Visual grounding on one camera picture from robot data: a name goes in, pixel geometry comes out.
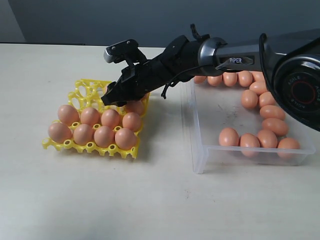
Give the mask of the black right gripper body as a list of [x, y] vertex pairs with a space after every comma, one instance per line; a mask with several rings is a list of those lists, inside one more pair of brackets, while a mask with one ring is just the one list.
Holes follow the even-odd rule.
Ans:
[[160, 87], [160, 76], [149, 66], [126, 67], [119, 79], [109, 85], [109, 91], [117, 92], [120, 101], [138, 101]]

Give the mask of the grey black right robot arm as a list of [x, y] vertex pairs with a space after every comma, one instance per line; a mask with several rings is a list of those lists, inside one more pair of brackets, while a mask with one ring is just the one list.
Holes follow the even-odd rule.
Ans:
[[117, 81], [107, 86], [102, 102], [124, 106], [147, 93], [167, 90], [194, 76], [215, 77], [241, 71], [261, 72], [278, 105], [300, 123], [320, 128], [320, 31], [311, 29], [257, 40], [227, 43], [219, 37], [198, 34], [191, 25], [193, 41], [184, 35], [174, 39], [152, 59], [138, 43], [125, 40], [108, 46], [108, 63], [126, 62]]

